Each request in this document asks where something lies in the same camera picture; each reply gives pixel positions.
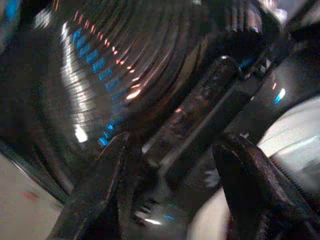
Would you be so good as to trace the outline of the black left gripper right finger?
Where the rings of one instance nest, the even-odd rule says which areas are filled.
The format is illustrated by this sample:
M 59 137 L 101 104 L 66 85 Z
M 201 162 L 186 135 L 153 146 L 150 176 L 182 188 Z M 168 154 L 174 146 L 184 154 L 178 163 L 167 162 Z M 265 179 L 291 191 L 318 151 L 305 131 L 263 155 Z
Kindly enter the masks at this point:
M 236 240 L 320 240 L 320 215 L 255 144 L 224 135 L 213 157 Z

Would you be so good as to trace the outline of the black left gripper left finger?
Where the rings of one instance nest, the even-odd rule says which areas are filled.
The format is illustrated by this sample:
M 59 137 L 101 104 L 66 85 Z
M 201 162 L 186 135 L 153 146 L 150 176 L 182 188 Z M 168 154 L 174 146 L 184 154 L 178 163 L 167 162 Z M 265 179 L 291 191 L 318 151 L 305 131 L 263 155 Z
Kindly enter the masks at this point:
M 108 208 L 129 148 L 128 134 L 119 134 L 111 140 L 94 169 L 73 189 L 47 240 L 82 240 L 90 225 Z

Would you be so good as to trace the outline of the white washing machine body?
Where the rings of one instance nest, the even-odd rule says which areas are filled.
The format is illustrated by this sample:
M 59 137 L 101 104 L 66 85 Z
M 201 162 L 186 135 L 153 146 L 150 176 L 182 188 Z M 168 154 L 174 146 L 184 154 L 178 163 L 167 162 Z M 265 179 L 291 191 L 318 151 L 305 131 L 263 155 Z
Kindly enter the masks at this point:
M 295 105 L 268 129 L 266 115 L 243 111 L 228 128 L 252 141 L 262 132 L 257 146 L 303 190 L 319 203 L 320 193 L 320 95 Z M 174 239 L 226 240 L 231 215 L 211 150 L 201 154 L 199 169 L 188 174 L 175 195 L 182 208 L 195 213 Z M 32 178 L 36 170 L 5 144 L 0 143 L 0 240 L 46 240 L 63 203 Z

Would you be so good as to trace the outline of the steel washing machine drum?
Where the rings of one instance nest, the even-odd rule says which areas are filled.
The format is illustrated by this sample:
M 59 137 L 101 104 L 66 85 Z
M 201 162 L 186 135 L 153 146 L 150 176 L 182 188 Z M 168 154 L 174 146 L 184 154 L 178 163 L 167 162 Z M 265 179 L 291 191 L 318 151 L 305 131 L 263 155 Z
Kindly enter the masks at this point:
M 112 138 L 155 135 L 221 56 L 261 37 L 260 0 L 0 0 L 0 140 L 69 188 Z

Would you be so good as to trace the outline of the dark drum lifter rib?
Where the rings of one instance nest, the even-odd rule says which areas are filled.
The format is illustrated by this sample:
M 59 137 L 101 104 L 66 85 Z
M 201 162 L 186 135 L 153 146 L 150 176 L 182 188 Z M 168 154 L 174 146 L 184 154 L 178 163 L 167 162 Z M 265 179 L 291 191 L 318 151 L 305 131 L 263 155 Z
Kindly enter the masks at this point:
M 210 140 L 232 121 L 250 95 L 243 74 L 230 56 L 219 57 L 174 113 L 143 147 L 143 169 L 189 169 Z

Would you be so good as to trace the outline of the dark grey rubber door seal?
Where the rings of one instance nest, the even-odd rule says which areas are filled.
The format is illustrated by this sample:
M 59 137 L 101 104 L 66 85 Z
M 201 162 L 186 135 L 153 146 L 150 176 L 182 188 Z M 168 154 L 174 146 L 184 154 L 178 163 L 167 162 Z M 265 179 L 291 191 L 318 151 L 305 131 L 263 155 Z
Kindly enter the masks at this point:
M 298 50 L 271 71 L 245 107 L 239 132 L 256 144 L 286 111 L 318 96 L 320 46 L 314 46 Z

